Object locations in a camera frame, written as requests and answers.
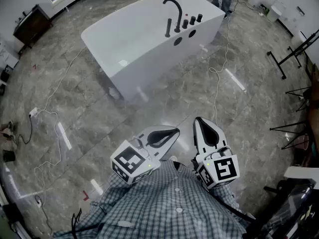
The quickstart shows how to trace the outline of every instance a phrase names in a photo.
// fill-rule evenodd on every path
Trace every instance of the drain hole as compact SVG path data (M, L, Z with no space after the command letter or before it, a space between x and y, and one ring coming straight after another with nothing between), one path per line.
M195 33L196 33L196 30L193 30L191 33L189 33L189 38L191 38L191 37L193 37L194 35L195 35Z
M181 40L182 40L182 38L181 38L181 37L177 38L177 39L176 39L176 41L174 42L174 46L179 45L179 44L180 44L180 42L181 42Z

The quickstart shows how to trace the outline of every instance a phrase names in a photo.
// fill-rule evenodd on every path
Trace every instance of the marble floor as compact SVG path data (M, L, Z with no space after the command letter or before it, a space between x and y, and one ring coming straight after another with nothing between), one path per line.
M138 0L80 0L63 12L33 46L24 51L12 73L5 95L0 101L0 122L18 123L18 133L30 134L29 112L43 108L71 60L85 47L80 34L104 16ZM281 150L287 142L283 133L269 131L272 126L299 120L295 109L300 101L285 91L306 87L308 77L297 68L294 58L283 68L282 80L274 62L287 54L289 34L277 22L250 10L239 0L229 18L229 52L225 68L245 87L243 91L225 70L220 73L217 122L226 133L233 153L238 155L241 177L231 184L240 208L257 214L271 196L263 187L276 185L293 159L291 149ZM109 157L124 140L157 124L176 126L181 135L169 155L185 165L196 154L192 123L196 116L214 121L214 98L218 77L209 67L220 70L225 61L227 20L215 39L197 54L173 67L167 74L143 90L144 98L115 100L109 94L110 81L87 48L74 61L47 110L58 112L65 134L72 146L61 138L62 161L56 166L42 166L47 189L44 209L54 231L69 230L71 216L82 208L88 212L89 202L100 195L93 187L94 179L102 190L108 188L112 173ZM36 180L34 168L45 161L59 160L55 116L41 113L32 118L33 134L28 145L15 149L1 138L2 149L13 149L16 161L3 164L1 178L30 231L45 238L49 229L45 215L37 207L34 194L43 198L43 187ZM84 201L85 191L89 200Z

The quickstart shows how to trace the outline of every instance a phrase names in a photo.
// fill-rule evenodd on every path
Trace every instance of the white bathtub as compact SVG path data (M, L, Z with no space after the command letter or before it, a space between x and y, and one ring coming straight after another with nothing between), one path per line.
M177 6L163 1L140 0L99 20L81 35L126 100L210 43L223 20L224 12L206 0L176 0L183 12L181 26L184 19L203 15L202 22L189 24L187 29L180 26L176 33ZM168 18L172 19L169 38L165 37ZM189 38L193 30L196 33ZM182 41L174 46L179 37Z

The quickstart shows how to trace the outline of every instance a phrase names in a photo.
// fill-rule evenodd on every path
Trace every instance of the wooden cabinet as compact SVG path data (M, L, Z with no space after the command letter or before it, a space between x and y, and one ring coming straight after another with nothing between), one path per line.
M50 18L37 4L14 29L13 35L30 47L51 25Z

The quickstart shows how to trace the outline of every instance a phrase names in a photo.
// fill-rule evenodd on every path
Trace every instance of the plaid shirt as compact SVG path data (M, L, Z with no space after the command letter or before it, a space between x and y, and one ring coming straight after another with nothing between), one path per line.
M238 209L228 186L208 193L191 170L183 165L176 170L170 160L133 185L114 173L110 188L99 203L91 203L90 214L76 225L76 230L96 224L98 227L76 236L78 239L241 239L245 229L240 220L212 195ZM73 235L58 232L54 237L72 239Z

